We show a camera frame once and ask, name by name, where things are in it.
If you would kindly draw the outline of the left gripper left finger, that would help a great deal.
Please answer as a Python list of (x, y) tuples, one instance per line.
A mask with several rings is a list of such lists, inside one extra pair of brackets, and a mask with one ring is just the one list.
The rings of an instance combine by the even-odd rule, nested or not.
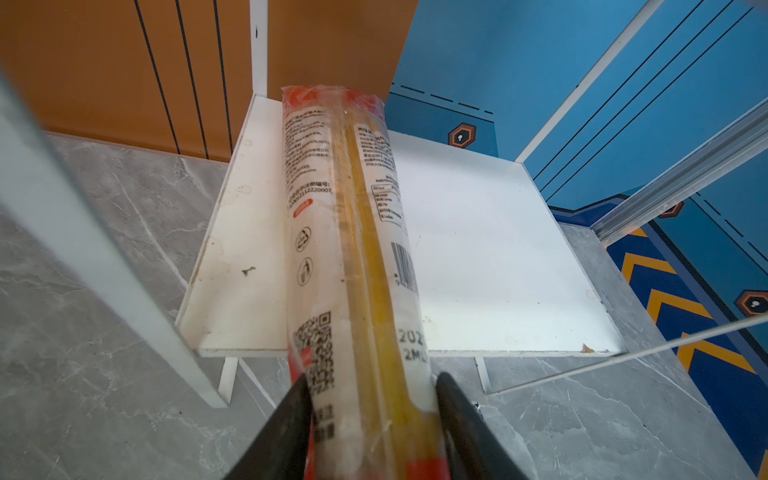
[(311, 397), (301, 374), (225, 479), (303, 479), (311, 422)]

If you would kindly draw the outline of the red-ended clear spaghetti bag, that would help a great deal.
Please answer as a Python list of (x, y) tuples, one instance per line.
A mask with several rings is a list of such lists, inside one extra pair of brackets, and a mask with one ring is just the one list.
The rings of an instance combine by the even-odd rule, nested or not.
[(289, 363), (317, 479), (446, 479), (438, 402), (382, 101), (282, 91)]

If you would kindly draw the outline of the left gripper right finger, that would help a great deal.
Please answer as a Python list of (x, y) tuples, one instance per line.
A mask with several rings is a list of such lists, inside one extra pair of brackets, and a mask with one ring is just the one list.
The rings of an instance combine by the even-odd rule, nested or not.
[(528, 478), (448, 372), (435, 387), (451, 479)]

